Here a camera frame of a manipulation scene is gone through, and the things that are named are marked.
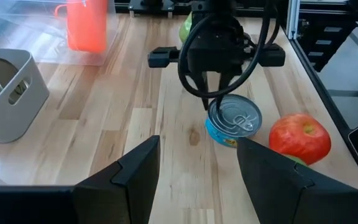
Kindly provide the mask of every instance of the blue can label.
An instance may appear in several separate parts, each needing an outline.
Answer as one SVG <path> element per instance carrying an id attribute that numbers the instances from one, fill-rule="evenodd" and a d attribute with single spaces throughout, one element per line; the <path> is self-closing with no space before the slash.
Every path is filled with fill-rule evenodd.
<path id="1" fill-rule="evenodd" d="M 211 123 L 209 118 L 205 121 L 205 128 L 212 139 L 227 147 L 237 147 L 238 138 L 230 137 L 218 131 Z"/>

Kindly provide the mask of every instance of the orange cup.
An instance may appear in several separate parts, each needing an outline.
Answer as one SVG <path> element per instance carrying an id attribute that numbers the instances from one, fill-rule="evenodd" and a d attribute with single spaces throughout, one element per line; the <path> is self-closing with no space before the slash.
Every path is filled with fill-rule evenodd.
<path id="1" fill-rule="evenodd" d="M 68 0 L 56 7 L 67 9 L 67 44 L 72 50 L 101 53 L 106 50 L 108 0 Z"/>

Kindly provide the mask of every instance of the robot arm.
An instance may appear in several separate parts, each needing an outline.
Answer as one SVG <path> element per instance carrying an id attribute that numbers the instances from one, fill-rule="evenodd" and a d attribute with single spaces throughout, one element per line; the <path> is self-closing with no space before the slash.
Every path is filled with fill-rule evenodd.
<path id="1" fill-rule="evenodd" d="M 183 87 L 202 98 L 205 109 L 208 109 L 208 98 L 218 98 L 219 106 L 223 96 L 242 85 L 258 63 L 266 67 L 284 64 L 285 52 L 272 43 L 279 27 L 275 29 L 273 38 L 265 44 L 272 8 L 270 1 L 272 0 L 266 2 L 259 42 L 256 45 L 233 17 L 236 5 L 234 0 L 193 1 L 192 26 L 181 50 L 176 47 L 159 47 L 149 54 L 149 66 L 166 67 L 170 62 L 177 62 Z M 246 60 L 250 60 L 250 64 L 242 71 Z M 221 74 L 218 91 L 208 91 L 208 71 Z M 194 80 L 197 89 L 190 86 L 186 76 Z M 230 85 L 235 76 L 240 77 Z"/>

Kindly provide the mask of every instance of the wooden table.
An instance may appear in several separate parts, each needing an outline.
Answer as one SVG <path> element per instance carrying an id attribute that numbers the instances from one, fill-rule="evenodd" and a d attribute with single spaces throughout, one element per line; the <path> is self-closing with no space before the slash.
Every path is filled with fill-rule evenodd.
<path id="1" fill-rule="evenodd" d="M 40 64 L 49 99 L 21 139 L 0 144 L 0 179 L 75 184 L 159 134 L 161 171 L 151 223 L 258 223 L 236 150 L 208 136 L 201 100 L 183 89 L 177 65 L 147 65 L 154 48 L 180 46 L 184 19 L 120 15 L 119 34 L 103 66 Z M 241 23 L 257 37 L 260 19 Z M 258 66 L 235 91 L 262 111 L 262 128 L 253 140 L 267 145 L 281 116 L 311 114 L 332 140 L 331 152 L 311 168 L 358 188 L 358 167 L 282 31 L 277 42 L 287 52 L 285 66 Z M 212 89 L 217 82 L 211 74 Z"/>

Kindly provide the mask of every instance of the can lid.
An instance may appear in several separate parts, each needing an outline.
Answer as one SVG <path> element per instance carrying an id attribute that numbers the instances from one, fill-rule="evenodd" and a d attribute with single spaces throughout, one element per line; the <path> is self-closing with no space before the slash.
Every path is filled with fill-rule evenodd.
<path id="1" fill-rule="evenodd" d="M 213 100 L 208 108 L 208 116 L 216 129 L 232 137 L 251 136 L 262 125 L 262 114 L 257 105 L 235 94 L 224 96 L 220 114 L 216 110 L 216 99 Z"/>
<path id="2" fill-rule="evenodd" d="M 17 68 L 11 62 L 0 58 L 0 88 L 5 88 L 17 72 Z"/>

